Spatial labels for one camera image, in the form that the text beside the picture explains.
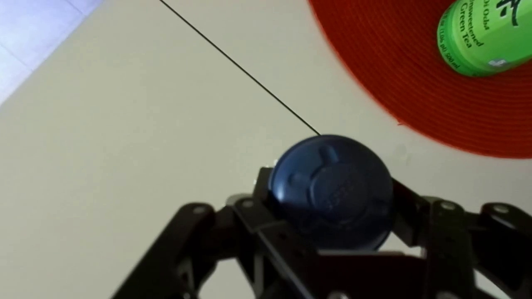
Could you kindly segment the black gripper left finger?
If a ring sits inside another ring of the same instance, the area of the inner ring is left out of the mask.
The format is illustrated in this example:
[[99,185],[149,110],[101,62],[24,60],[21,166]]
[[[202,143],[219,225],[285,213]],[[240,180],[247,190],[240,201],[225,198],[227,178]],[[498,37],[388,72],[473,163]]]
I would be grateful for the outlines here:
[[187,203],[177,210],[111,299],[199,299],[220,261],[234,260],[255,299],[318,299],[317,255],[282,220],[260,168],[250,195],[220,210]]

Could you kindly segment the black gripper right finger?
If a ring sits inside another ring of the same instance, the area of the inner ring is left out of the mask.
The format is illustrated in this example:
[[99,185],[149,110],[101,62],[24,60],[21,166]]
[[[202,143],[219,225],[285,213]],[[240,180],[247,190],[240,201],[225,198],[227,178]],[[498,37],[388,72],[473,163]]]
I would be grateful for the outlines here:
[[532,216],[513,205],[476,213],[420,196],[393,180],[393,235],[423,250],[423,299],[495,299],[475,284],[483,274],[510,299],[532,299]]

